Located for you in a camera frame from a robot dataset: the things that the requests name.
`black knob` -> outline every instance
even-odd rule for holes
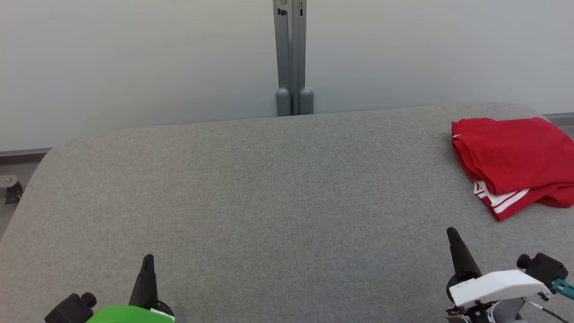
[[[530,257],[523,253],[520,255],[520,257],[518,257],[518,261],[516,261],[516,267],[520,269],[528,269],[528,266],[530,266]]]
[[[96,300],[96,296],[94,296],[92,293],[90,292],[85,292],[82,297],[80,297],[80,299],[82,300],[82,303],[86,304],[86,306],[90,309],[94,306],[96,306],[96,304],[98,303],[98,301]]]

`folded red shirt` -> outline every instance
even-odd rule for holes
[[[574,205],[574,143],[550,122],[462,119],[452,137],[474,193],[498,221],[534,202]]]

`gray fabric surface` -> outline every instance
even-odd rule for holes
[[[573,210],[498,223],[450,122],[540,116],[509,103],[121,130],[50,151],[0,241],[0,321],[70,293],[127,305],[156,257],[186,322],[446,322],[456,227],[483,272],[544,252],[574,271]],[[574,303],[548,308],[574,320]],[[531,323],[553,318],[527,309]]]

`gray floor trim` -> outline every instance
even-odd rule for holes
[[[24,188],[24,195],[26,195],[26,188],[32,174],[36,167],[42,161],[45,154],[39,153],[34,155],[18,155],[0,158],[0,175],[17,175],[18,181]],[[12,215],[16,211],[18,203],[5,205],[6,190],[0,190],[0,239],[4,231],[8,227]]]
[[[574,112],[548,113],[544,117],[557,126],[574,126]]]
[[[0,151],[0,157],[7,156],[21,156],[21,155],[34,155],[37,153],[47,153],[51,148],[37,148],[37,149],[24,149],[24,150],[12,150],[12,151]]]

